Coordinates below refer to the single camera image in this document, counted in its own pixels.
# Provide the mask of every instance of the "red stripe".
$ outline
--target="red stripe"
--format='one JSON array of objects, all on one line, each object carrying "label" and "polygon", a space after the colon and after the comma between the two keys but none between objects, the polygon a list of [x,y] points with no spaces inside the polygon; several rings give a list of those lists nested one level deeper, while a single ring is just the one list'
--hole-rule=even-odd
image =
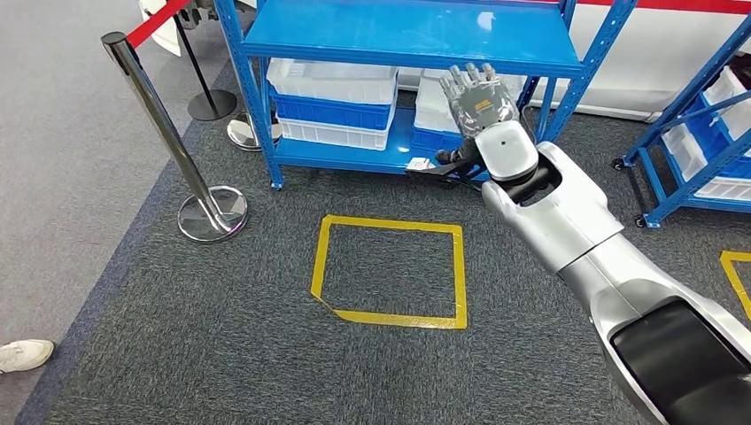
[{"label": "red stripe", "polygon": [[[577,3],[610,6],[613,0],[579,0]],[[738,13],[741,15],[751,12],[751,2],[739,0],[639,0],[636,7],[669,9],[672,11]]]},{"label": "red stripe", "polygon": [[172,18],[189,0],[168,0],[165,6],[153,13],[151,17],[131,31],[126,37],[128,43],[134,48],[143,43],[157,28],[161,27],[168,19]]}]

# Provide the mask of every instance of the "shoe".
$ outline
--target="shoe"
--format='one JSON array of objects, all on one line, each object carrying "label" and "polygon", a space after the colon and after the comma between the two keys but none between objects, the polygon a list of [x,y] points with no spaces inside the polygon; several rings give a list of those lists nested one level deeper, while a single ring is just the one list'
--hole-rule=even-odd
[{"label": "shoe", "polygon": [[16,341],[0,347],[0,375],[23,372],[44,364],[55,344],[41,339]]}]

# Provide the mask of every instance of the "yellow tape square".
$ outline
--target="yellow tape square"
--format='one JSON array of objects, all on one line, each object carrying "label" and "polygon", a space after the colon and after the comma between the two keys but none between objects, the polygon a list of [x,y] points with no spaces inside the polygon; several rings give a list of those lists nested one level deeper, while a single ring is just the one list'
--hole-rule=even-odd
[{"label": "yellow tape square", "polygon": [[720,254],[720,264],[723,266],[723,270],[728,276],[730,285],[732,285],[736,295],[738,295],[740,304],[743,305],[743,311],[746,312],[746,316],[751,320],[751,299],[748,299],[748,294],[743,287],[743,283],[740,282],[738,272],[736,272],[735,267],[732,266],[733,261],[751,262],[751,252],[723,251],[723,253]]},{"label": "yellow tape square", "polygon": [[[326,255],[329,251],[329,231],[334,224],[365,228],[421,230],[423,232],[450,234],[453,241],[454,316],[408,316],[403,314],[355,312],[351,310],[337,310],[327,304],[321,296],[321,291],[323,289],[323,269],[326,266]],[[464,288],[464,242],[461,239],[461,226],[424,223],[420,221],[379,220],[327,215],[321,221],[321,233],[318,236],[318,248],[315,251],[313,281],[310,285],[310,293],[337,316],[346,321],[374,325],[408,326],[413,328],[465,329],[467,327],[467,294]]]}]

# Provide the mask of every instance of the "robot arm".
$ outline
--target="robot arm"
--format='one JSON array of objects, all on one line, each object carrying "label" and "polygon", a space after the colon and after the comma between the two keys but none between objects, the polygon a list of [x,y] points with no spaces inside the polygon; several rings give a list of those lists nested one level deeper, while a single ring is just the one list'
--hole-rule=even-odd
[{"label": "robot arm", "polygon": [[655,423],[751,423],[751,332],[620,234],[602,189],[554,144],[534,145],[492,68],[452,74],[442,86],[465,143],[439,152],[438,170],[487,168],[488,208],[574,292],[631,402]]}]

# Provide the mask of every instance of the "stanchion base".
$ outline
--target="stanchion base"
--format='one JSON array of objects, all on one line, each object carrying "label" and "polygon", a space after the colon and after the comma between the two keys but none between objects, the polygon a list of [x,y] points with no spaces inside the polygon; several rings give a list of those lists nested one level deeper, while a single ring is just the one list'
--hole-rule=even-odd
[{"label": "stanchion base", "polygon": [[[238,113],[227,125],[227,135],[232,144],[243,151],[259,152],[260,145],[250,123],[248,112]],[[276,139],[282,136],[281,124],[271,125],[271,136],[274,138],[274,145],[276,145]]]},{"label": "stanchion base", "polygon": [[196,197],[189,197],[182,203],[177,213],[177,224],[180,231],[190,240],[199,243],[215,243],[229,239],[237,234],[248,221],[248,202],[235,188],[229,186],[214,186],[209,188],[224,220],[229,224],[229,230],[217,229]]},{"label": "stanchion base", "polygon": [[216,112],[209,104],[206,93],[200,93],[188,103],[188,113],[199,121],[214,121],[228,116],[237,106],[237,97],[226,90],[209,90]]}]

